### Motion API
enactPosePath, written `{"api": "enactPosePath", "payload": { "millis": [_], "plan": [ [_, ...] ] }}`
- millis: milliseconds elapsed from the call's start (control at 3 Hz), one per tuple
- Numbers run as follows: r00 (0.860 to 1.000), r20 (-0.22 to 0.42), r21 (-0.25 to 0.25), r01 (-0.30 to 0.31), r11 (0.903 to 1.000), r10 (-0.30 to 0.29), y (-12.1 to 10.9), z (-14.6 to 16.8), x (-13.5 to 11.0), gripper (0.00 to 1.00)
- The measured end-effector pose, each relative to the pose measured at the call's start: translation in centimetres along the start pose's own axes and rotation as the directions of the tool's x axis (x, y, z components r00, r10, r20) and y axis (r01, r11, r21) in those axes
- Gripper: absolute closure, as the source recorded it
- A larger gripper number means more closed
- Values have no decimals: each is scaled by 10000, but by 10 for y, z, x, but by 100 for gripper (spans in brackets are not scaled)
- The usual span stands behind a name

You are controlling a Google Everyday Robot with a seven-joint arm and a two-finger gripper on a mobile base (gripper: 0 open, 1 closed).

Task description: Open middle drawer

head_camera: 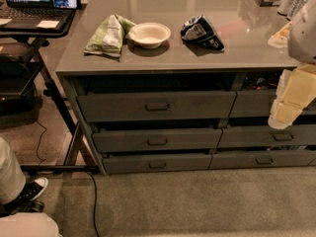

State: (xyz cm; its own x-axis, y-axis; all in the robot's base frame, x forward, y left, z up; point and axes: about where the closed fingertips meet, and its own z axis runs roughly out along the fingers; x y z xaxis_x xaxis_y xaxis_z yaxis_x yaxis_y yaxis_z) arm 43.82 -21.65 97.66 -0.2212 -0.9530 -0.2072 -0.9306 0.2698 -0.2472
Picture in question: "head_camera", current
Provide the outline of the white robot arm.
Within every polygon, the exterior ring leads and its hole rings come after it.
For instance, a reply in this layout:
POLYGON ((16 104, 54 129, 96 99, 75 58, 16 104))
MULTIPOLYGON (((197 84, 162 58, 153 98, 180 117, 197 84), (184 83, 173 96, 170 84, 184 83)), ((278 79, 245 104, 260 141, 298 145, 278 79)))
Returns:
POLYGON ((300 64, 279 77, 268 119, 274 129, 291 126, 316 98, 316 0, 309 0, 293 17, 287 49, 300 64))

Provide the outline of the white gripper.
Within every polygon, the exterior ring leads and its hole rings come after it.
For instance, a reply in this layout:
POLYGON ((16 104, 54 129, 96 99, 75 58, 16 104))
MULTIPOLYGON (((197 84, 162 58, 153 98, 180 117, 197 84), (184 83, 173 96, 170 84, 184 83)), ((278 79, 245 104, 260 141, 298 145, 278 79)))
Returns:
POLYGON ((286 129, 315 98, 315 65, 304 64, 294 70, 284 69, 279 76, 268 125, 274 129, 286 129))

